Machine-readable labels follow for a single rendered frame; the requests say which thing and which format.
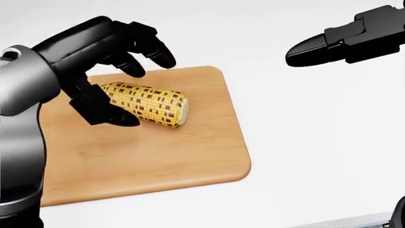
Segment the wooden cutting board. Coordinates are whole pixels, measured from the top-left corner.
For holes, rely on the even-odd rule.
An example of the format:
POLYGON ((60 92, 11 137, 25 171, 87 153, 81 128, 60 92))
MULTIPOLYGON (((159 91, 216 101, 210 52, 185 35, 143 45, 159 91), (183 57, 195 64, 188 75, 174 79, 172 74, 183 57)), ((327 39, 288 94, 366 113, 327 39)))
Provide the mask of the wooden cutting board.
POLYGON ((47 148, 42 206, 233 182, 249 174, 251 159, 218 68, 156 70, 141 79, 96 75, 90 81, 183 92, 190 103, 187 121, 177 129, 148 122, 92 126, 60 94, 40 110, 47 148))

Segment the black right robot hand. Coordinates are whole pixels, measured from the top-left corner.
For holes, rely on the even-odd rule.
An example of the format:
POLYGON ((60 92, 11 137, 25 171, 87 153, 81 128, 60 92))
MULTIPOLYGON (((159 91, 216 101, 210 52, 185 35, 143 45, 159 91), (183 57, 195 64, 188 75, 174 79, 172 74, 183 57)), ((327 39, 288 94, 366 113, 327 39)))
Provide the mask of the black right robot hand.
POLYGON ((358 13, 344 26, 327 28, 289 49, 291 67, 310 67, 344 60, 348 64, 398 53, 405 45, 405 1, 402 9, 385 5, 358 13))

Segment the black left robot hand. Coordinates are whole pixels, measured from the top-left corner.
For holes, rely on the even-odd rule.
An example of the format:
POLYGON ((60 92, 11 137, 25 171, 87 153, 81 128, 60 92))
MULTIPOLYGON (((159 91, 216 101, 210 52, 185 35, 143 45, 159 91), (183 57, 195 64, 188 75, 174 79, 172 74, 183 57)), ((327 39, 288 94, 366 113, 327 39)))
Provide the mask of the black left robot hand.
POLYGON ((33 50, 50 64, 62 91, 70 98, 70 106, 90 125, 136 127, 139 119, 112 105, 101 87, 89 83, 86 72, 103 64, 131 77, 143 77, 146 72, 132 53, 143 54, 162 68, 173 68, 177 64, 175 57, 157 33, 155 28, 139 22, 123 23, 97 16, 42 41, 33 50))

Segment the yellow corn cob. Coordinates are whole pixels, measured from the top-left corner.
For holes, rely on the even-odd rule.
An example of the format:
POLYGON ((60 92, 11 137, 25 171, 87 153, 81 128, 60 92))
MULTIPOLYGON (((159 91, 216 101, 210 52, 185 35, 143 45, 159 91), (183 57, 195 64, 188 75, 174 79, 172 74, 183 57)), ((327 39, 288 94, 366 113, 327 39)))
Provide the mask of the yellow corn cob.
POLYGON ((114 82, 101 85, 110 103, 129 111, 143 121, 178 128, 187 121, 189 100, 178 91, 114 82))

